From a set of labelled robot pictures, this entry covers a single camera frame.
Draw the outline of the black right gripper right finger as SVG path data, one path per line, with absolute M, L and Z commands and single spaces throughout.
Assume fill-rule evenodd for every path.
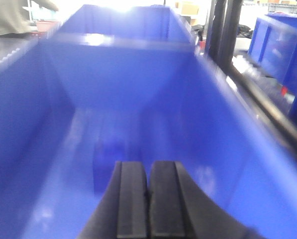
M 149 180 L 153 239 L 261 239 L 209 198 L 182 163 L 155 161 Z

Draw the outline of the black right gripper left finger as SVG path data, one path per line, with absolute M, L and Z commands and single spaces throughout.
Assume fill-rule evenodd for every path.
M 118 161 L 79 239 L 147 239 L 148 196 L 143 164 Z

